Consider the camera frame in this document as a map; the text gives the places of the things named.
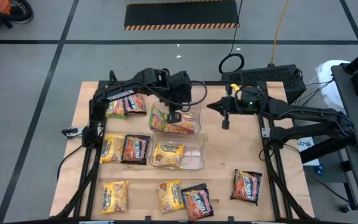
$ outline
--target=chip bag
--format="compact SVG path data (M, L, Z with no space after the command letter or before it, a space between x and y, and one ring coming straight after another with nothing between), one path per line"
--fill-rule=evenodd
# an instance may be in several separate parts
M179 189L179 180L158 184L157 195L160 200L161 213L172 212L185 208L181 191Z
M152 164L155 166L181 168L184 145L159 143L154 150Z
M128 181L104 185L102 214L127 212L128 185Z
M125 114L141 113L147 114L143 96L140 94L133 94L124 98Z
M106 111L107 118L125 119L124 100L114 100L109 103Z
M152 106L152 112L149 119L149 126L152 131L164 132L165 129L165 113Z
M181 191L190 221L213 216L206 184L199 184Z
M122 151L124 150L125 136L120 134L105 134L100 163L121 162Z
M150 136L127 134L121 162L146 165L146 150L149 141Z
M241 199L258 205L261 173L240 171L234 174L234 188L230 199Z
M188 111L181 113L181 121L173 124L165 125L165 133L175 134L194 134L196 124L196 116L194 112Z

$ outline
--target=yellow cable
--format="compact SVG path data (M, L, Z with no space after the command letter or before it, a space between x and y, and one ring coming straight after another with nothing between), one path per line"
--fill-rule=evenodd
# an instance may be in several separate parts
M283 10L283 13L281 14L280 22L278 23L278 26L277 26L276 35L274 36L272 61L271 61L270 63L273 63L273 62L274 62L274 54L275 54L275 52L276 52L277 35L278 35L278 31L280 30L281 23L283 22L284 15L285 15L285 11L287 10L288 3L289 3L289 2L290 2L290 0L287 0L287 2L285 3L285 7L284 7L284 10Z

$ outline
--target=black and orange mat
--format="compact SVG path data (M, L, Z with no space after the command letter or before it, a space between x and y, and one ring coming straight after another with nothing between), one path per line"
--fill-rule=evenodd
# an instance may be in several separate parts
M220 29L236 25L235 0L200 0L128 4L124 29Z

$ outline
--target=orange object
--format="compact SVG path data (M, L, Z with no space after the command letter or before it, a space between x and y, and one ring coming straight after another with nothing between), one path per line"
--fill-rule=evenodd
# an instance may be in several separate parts
M0 0L0 13L11 14L11 3L9 0Z

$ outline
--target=wooden table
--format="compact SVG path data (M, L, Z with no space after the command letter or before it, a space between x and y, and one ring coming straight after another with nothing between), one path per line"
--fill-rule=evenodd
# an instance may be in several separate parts
M286 100L282 83L267 83L269 95ZM83 82L73 118L73 126L83 127L88 122L88 101L98 87L98 82ZM150 215L152 220L186 220L186 210L161 215L159 212L156 185L168 180L180 179L182 189L192 185L206 183L209 190L214 216L204 218L205 221L227 220L233 216L237 221L273 221L272 201L269 191L269 181L265 162L260 161L258 154L262 149L259 123L256 116L231 115L230 130L221 128L223 117L216 111L208 109L207 104L218 101L225 95L224 86L208 86L208 95L202 102L201 132L208 138L206 161L201 170L163 170L152 167L149 162L146 166L128 164L100 164L98 181L94 195L93 212L91 218L111 220L144 220ZM157 101L155 96L145 96L147 116L132 116L126 120L109 119L106 132L120 131L124 133L143 133L152 135L148 120L150 107ZM276 126L289 128L290 119L275 122ZM81 144L80 138L68 140L65 155ZM296 147L296 141L287 144ZM53 199L51 215L56 215L71 199L78 188L85 149L71 156L63 164L58 180L55 197ZM308 187L303 173L299 153L284 147L281 150L283 168L289 191L304 210L313 216L313 209ZM263 173L260 185L259 206L241 200L230 200L233 188L234 169L256 171ZM102 215L103 185L118 180L129 181L129 212L126 214ZM277 188L280 213L285 217L282 195ZM88 191L83 195L80 215L85 214Z

